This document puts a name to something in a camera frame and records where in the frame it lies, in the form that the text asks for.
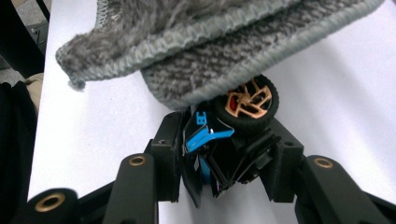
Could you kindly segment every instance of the knit cloth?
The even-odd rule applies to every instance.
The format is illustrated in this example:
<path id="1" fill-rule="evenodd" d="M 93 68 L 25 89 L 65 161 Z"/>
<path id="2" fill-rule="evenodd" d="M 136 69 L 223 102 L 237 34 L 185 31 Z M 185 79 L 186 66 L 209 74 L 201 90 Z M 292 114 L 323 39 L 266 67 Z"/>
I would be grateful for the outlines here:
<path id="1" fill-rule="evenodd" d="M 124 77 L 167 56 L 226 35 L 298 0 L 98 0 L 95 28 L 56 59 L 78 89 Z"/>
<path id="2" fill-rule="evenodd" d="M 383 0 L 302 0 L 232 34 L 142 70 L 154 96 L 182 109 L 225 94 L 375 10 Z"/>
<path id="3" fill-rule="evenodd" d="M 98 0 L 56 53 L 77 88 L 141 69 L 172 109 L 211 100 L 371 13 L 384 0 Z"/>

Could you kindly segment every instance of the metal hole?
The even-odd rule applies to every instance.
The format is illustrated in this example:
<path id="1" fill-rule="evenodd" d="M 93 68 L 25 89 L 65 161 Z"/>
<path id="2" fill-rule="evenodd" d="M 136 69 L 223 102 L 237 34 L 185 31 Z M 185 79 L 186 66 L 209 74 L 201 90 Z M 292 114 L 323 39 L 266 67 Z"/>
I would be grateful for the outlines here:
<path id="1" fill-rule="evenodd" d="M 314 163 L 326 169 L 330 169 L 333 167 L 332 162 L 324 158 L 316 158 L 314 159 Z"/>
<path id="2" fill-rule="evenodd" d="M 36 205 L 35 210 L 37 212 L 48 212 L 57 208 L 64 202 L 65 196 L 62 193 L 53 193 L 43 199 L 41 199 Z"/>
<path id="3" fill-rule="evenodd" d="M 129 159 L 129 164 L 132 166 L 139 166 L 139 165 L 143 165 L 144 163 L 146 163 L 146 157 L 142 157 L 142 156 L 135 156 L 132 157 L 131 159 Z"/>

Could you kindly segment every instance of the white table surface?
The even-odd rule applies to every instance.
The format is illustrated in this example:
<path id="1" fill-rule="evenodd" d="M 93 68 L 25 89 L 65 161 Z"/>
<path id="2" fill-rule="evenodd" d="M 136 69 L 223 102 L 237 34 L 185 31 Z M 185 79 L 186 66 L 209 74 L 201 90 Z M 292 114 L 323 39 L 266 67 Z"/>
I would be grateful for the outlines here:
<path id="1" fill-rule="evenodd" d="M 53 0 L 29 197 L 51 188 L 78 196 L 113 181 L 120 161 L 142 152 L 170 111 L 139 72 L 74 91 L 54 55 L 91 30 L 94 0 Z M 305 145 L 343 164 L 358 185 L 396 203 L 396 4 L 303 50 L 264 73 L 281 101 L 276 117 Z M 261 181 L 220 199 L 205 188 L 195 209 L 186 190 L 160 203 L 160 223 L 296 223 L 292 204 L 268 202 Z"/>

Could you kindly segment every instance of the black plastic part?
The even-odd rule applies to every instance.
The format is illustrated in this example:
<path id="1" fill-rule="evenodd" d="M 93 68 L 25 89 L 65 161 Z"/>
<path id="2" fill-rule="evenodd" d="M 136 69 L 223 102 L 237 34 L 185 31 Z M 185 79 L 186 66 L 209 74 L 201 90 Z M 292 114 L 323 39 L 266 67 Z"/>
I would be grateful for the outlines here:
<path id="1" fill-rule="evenodd" d="M 158 223 L 155 166 L 151 155 L 125 158 L 108 201 L 104 224 Z"/>
<path id="2" fill-rule="evenodd" d="M 272 148 L 273 159 L 262 169 L 260 178 L 270 200 L 292 203 L 291 178 L 301 164 L 304 146 L 277 119 L 271 120 L 270 128 L 280 142 Z"/>
<path id="3" fill-rule="evenodd" d="M 184 126 L 184 113 L 166 115 L 150 143 L 149 154 L 155 160 L 158 201 L 177 202 L 180 188 L 180 171 L 177 152 L 182 148 L 181 130 Z"/>
<path id="4" fill-rule="evenodd" d="M 294 211 L 299 224 L 321 223 L 318 211 L 311 206 L 305 206 L 299 199 L 296 201 Z"/>
<path id="5" fill-rule="evenodd" d="M 366 194 L 379 211 L 381 211 L 382 215 L 388 219 L 389 223 L 396 224 L 396 205 L 375 197 L 372 194 Z"/>
<path id="6" fill-rule="evenodd" d="M 71 189 L 49 189 L 30 200 L 10 222 L 10 224 L 44 223 L 79 223 L 77 194 Z"/>
<path id="7" fill-rule="evenodd" d="M 111 182 L 78 200 L 81 224 L 100 224 L 103 222 L 113 185 L 114 182 Z"/>
<path id="8" fill-rule="evenodd" d="M 181 150 L 177 153 L 184 187 L 190 194 L 195 207 L 199 207 L 201 205 L 201 193 L 203 187 L 201 169 L 194 169 L 194 164 L 198 162 L 197 157 L 197 155 L 183 157 Z"/>
<path id="9" fill-rule="evenodd" d="M 310 156 L 301 170 L 322 223 L 389 223 L 338 162 Z"/>
<path id="10" fill-rule="evenodd" d="M 46 18 L 46 20 L 48 22 L 50 22 L 50 12 L 47 9 L 46 4 L 44 3 L 43 0 L 35 0 L 38 4 L 38 6 L 40 7 L 41 11 L 43 12 L 44 17 Z"/>

